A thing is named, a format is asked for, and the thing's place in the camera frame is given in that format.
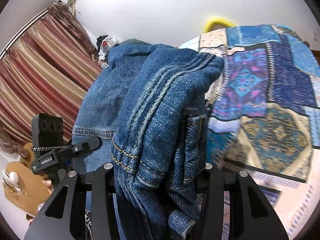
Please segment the person's left hand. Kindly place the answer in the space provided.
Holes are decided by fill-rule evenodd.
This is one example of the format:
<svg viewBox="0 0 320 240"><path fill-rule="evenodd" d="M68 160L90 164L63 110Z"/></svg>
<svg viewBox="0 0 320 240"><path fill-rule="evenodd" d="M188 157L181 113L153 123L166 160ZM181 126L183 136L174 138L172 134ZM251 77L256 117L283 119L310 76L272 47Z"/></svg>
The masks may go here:
<svg viewBox="0 0 320 240"><path fill-rule="evenodd" d="M49 196L52 194L52 192L54 191L54 187L53 187L53 184L52 184L52 180L45 177L43 178L42 180L42 183L43 185L47 188L48 192L49 192ZM37 207L37 211L39 212L40 209L43 207L44 205L44 202L41 203L38 207Z"/></svg>

